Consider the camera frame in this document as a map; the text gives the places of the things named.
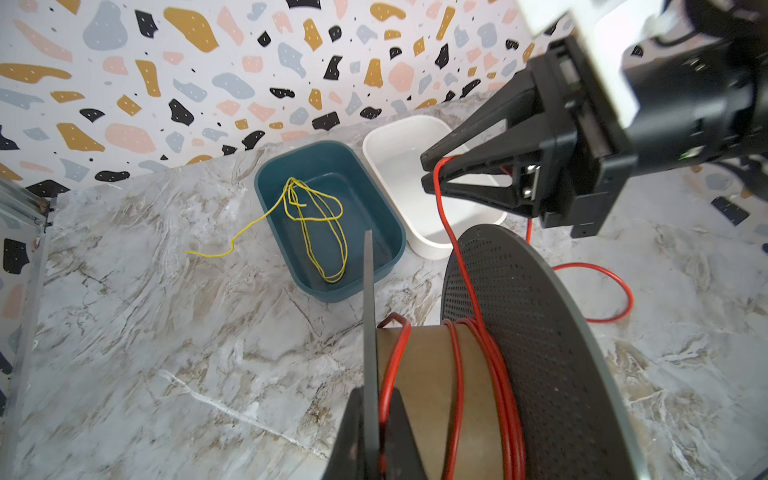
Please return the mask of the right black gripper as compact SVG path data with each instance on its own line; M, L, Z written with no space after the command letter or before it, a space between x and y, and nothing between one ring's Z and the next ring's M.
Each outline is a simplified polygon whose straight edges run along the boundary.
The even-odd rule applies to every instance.
M617 123L628 144L615 167L577 174L559 203L561 218L576 238L598 233L618 193L633 176L716 163L730 169L755 196L767 195L767 176L758 165L767 154L767 5L763 1L687 1L692 35L710 43L674 56L623 69L639 101L628 127L614 110L578 38L570 50L582 63L592 98L605 96L606 114L596 113L589 130ZM514 126L533 115L533 75L516 73L463 123L420 156L422 169L490 127Z

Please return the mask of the grey cable spool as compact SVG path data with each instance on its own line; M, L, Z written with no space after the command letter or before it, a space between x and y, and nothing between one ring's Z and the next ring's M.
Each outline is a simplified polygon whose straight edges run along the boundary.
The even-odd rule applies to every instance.
M649 469L589 326L520 236L470 228L439 322L377 319L364 288L365 478L402 403L426 479L646 479Z

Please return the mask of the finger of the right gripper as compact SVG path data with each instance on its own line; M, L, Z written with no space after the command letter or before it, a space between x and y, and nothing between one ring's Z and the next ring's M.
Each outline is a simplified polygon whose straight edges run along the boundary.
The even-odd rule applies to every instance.
M502 166L501 174L511 180L509 186L455 183L440 176L435 187L435 168L422 170L425 174L421 178L421 186L427 194L470 201L523 218L534 218L538 213L536 195L540 166L537 164Z

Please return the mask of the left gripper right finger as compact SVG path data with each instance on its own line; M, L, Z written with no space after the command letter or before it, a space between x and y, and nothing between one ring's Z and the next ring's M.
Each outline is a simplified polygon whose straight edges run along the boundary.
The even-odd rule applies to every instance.
M392 403L381 429L380 479L426 479L415 437L402 403Z

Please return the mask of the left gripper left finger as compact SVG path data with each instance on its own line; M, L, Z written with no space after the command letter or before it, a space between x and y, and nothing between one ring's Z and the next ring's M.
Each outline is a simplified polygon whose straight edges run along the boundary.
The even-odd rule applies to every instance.
M351 391L322 480L365 478L363 388Z

